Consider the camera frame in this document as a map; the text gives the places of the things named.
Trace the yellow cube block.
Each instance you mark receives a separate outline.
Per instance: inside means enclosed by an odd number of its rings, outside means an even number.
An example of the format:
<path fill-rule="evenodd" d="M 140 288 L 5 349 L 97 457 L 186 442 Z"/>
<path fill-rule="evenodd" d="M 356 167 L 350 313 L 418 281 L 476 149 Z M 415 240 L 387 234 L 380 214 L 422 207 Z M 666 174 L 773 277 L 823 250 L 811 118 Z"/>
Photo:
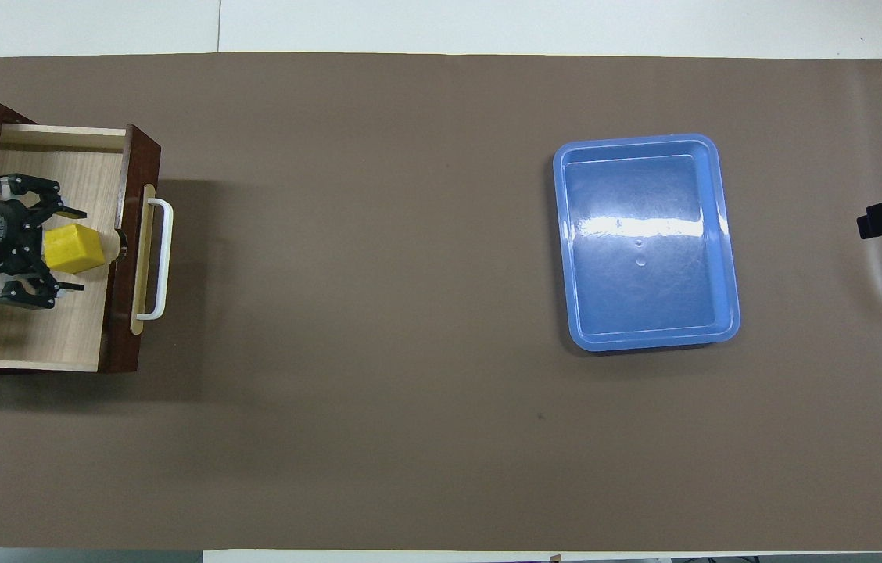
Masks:
<path fill-rule="evenodd" d="M 44 232 L 43 260 L 52 271 L 80 274 L 105 266 L 106 255 L 95 229 L 67 224 Z"/>

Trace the light wood drawer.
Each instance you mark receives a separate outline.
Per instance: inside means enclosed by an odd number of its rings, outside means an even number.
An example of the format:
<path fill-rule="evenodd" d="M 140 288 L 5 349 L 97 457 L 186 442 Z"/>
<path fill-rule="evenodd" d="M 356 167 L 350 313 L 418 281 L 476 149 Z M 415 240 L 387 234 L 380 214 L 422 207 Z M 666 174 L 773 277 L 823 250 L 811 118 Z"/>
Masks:
<path fill-rule="evenodd" d="M 54 215 L 47 229 L 81 224 L 101 235 L 105 266 L 80 274 L 54 271 L 60 281 L 86 286 L 67 292 L 54 309 L 28 310 L 0 304 L 0 373 L 136 370 L 141 334 L 131 331 L 136 260 L 143 204 L 156 194 L 161 149 L 136 126 L 124 129 L 6 124 L 0 143 L 0 175 L 27 174 L 61 185 L 66 206 L 88 217 Z M 161 215 L 151 230 L 148 291 L 155 302 Z"/>

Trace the white drawer handle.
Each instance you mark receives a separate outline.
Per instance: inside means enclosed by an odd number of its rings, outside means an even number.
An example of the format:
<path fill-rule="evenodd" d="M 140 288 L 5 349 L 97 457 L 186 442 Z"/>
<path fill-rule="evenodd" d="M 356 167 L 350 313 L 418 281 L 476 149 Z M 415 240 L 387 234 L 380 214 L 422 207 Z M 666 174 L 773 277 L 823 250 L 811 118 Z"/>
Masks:
<path fill-rule="evenodd" d="M 138 335 L 143 332 L 144 323 L 159 320 L 165 314 L 168 304 L 170 280 L 170 258 L 172 257 L 173 231 L 175 227 L 175 210 L 172 204 L 155 196 L 152 186 L 145 186 L 149 195 L 143 204 L 143 221 L 140 225 L 138 252 L 136 260 L 136 296 L 131 303 L 131 331 Z M 151 309 L 145 304 L 145 293 L 148 291 L 149 260 L 152 243 L 151 230 L 154 227 L 155 212 L 161 215 L 161 238 L 159 256 L 156 261 L 155 302 Z"/>

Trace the blue plastic tray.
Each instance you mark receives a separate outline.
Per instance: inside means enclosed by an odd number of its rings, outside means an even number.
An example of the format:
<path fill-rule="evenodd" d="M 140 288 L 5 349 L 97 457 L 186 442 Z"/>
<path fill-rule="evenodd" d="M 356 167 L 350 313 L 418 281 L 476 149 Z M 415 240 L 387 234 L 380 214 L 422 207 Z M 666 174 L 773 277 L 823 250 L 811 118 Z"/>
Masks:
<path fill-rule="evenodd" d="M 697 348 L 737 335 L 737 269 L 712 139 L 570 142 L 551 170 L 566 323 L 578 348 Z"/>

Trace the brown paper table mat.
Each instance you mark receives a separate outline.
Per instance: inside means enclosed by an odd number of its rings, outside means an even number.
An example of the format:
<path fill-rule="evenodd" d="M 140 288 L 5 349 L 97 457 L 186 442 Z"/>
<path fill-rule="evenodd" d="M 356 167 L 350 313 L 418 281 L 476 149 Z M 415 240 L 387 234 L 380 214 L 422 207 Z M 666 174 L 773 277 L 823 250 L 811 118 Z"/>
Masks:
<path fill-rule="evenodd" d="M 0 547 L 882 551 L 882 62 L 0 59 L 176 210 L 125 375 L 0 375 Z M 591 355 L 552 157 L 719 147 L 742 323 Z"/>

